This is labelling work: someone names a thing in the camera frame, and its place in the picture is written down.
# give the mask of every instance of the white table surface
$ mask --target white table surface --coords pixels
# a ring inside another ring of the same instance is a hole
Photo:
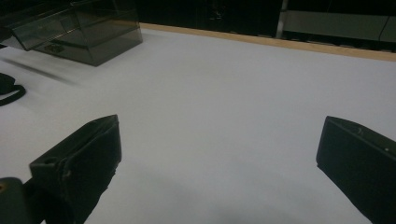
[[[315,161],[326,116],[396,139],[396,63],[142,30],[99,67],[0,50],[0,176],[118,114],[123,158],[88,224],[370,223]]]

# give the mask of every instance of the black clamp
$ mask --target black clamp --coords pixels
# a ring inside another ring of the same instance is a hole
[[[396,142],[359,123],[327,117],[317,162],[370,221],[396,223]]]
[[[1,224],[83,224],[121,161],[117,115],[93,120],[30,163],[32,178],[0,178]]]

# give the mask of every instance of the wooden trim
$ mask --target wooden trim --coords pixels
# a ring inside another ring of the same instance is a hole
[[[396,53],[384,52],[384,51],[374,51],[367,49],[350,49],[336,46],[328,46],[328,45],[320,45],[320,44],[312,44],[305,42],[297,42],[297,41],[289,41],[282,39],[274,39],[267,37],[258,37],[251,35],[236,35],[230,33],[220,33],[213,31],[205,31],[205,30],[196,30],[189,28],[181,28],[175,26],[164,26],[157,24],[149,24],[149,23],[140,23],[140,27],[143,29],[150,30],[159,30],[173,33],[180,33],[186,35],[202,35],[202,36],[210,36],[215,38],[236,40],[254,44],[268,45],[281,47],[286,49],[301,49],[308,50],[314,52],[322,52],[322,53],[330,53],[330,54],[338,54],[350,57],[358,57],[358,58],[367,58],[367,59],[376,59],[382,61],[390,61],[396,62]]]

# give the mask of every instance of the clear plastic box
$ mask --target clear plastic box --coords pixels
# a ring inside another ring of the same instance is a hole
[[[0,17],[2,45],[99,65],[142,42],[131,0],[20,1]]]

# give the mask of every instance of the clamp jaw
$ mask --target clamp jaw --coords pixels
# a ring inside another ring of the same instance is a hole
[[[359,123],[327,117],[317,162],[370,221],[396,223],[396,142]]]
[[[85,124],[33,161],[25,184],[0,178],[0,223],[84,223],[120,161],[117,115]]]

